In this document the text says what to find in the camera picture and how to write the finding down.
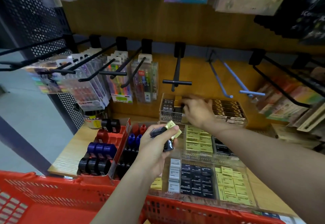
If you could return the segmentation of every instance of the person's right hand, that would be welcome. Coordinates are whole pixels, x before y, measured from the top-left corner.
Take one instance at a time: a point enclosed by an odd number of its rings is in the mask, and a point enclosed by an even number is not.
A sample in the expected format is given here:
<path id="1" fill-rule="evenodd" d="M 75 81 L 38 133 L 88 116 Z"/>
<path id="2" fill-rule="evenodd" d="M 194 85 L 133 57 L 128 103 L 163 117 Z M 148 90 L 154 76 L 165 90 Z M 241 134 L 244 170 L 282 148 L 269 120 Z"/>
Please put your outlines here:
<path id="1" fill-rule="evenodd" d="M 186 118 L 193 126 L 204 129 L 206 122 L 213 122 L 216 119 L 212 111 L 212 100 L 206 103 L 201 97 L 189 95 L 188 98 L 182 99 L 181 103 L 185 104 Z"/>

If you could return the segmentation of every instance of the gray floor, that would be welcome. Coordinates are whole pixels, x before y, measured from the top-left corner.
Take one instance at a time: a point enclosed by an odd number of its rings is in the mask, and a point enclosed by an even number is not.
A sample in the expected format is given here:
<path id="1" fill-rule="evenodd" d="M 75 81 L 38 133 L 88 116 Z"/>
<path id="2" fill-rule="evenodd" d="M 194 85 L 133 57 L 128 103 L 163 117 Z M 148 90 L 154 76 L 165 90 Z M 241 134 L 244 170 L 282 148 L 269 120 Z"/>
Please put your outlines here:
<path id="1" fill-rule="evenodd" d="M 0 60 L 23 59 L 20 53 L 12 53 Z M 8 91 L 0 96 L 0 116 L 49 162 L 54 162 L 73 135 L 51 100 L 39 91 L 25 70 L 0 72 L 0 85 Z M 40 174 L 2 143 L 0 170 Z"/>

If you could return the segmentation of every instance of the hand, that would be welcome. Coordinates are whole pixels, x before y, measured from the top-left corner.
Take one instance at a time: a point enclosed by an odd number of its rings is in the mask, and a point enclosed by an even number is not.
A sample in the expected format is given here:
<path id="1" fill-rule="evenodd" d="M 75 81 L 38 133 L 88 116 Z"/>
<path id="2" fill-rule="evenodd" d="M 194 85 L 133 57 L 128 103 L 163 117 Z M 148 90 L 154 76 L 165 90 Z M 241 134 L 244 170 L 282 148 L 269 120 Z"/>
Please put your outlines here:
<path id="1" fill-rule="evenodd" d="M 189 95 L 189 98 L 181 100 L 185 104 L 184 112 L 188 121 L 193 125 L 204 130 L 204 124 L 216 120 L 212 111 L 212 100 L 208 103 L 199 96 Z"/>
<path id="2" fill-rule="evenodd" d="M 171 153 L 171 151 L 163 152 L 165 142 L 174 136 L 179 130 L 178 125 L 176 125 L 155 138 L 150 138 L 150 132 L 153 129 L 163 126 L 165 125 L 151 125 L 147 129 L 140 140 L 139 153 L 135 160 L 135 163 L 138 164 L 137 167 L 148 171 L 150 176 L 152 176 L 152 180 L 162 173 L 165 158 Z M 174 148 L 177 146 L 177 142 L 178 141 L 175 138 L 173 140 Z"/>

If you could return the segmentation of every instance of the red shopping basket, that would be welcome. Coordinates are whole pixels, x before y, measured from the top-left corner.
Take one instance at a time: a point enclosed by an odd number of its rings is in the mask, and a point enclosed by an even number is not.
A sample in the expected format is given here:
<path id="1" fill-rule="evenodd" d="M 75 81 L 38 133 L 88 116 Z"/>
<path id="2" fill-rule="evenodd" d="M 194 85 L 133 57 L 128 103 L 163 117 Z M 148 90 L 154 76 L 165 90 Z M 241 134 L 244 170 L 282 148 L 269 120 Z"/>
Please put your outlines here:
<path id="1" fill-rule="evenodd" d="M 0 171 L 0 224 L 89 223 L 114 186 Z M 283 224 L 278 219 L 147 196 L 139 222 Z"/>

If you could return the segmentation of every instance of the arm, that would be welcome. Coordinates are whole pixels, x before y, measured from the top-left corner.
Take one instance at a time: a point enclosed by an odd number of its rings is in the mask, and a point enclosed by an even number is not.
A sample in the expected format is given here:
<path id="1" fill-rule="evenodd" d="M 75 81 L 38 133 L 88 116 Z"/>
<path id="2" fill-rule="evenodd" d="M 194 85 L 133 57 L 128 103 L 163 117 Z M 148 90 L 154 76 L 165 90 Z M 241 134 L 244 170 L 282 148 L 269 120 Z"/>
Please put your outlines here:
<path id="1" fill-rule="evenodd" d="M 164 125 L 152 125 L 144 133 L 136 160 L 91 224 L 137 223 L 150 185 L 163 171 L 164 160 L 170 154 L 163 153 L 164 144 L 179 129 L 174 126 L 154 139 L 150 138 L 150 132 L 161 126 Z"/>
<path id="2" fill-rule="evenodd" d="M 300 218 L 308 224 L 325 219 L 325 156 L 275 138 L 218 121 L 212 102 L 183 99 L 191 124 L 212 134 Z"/>

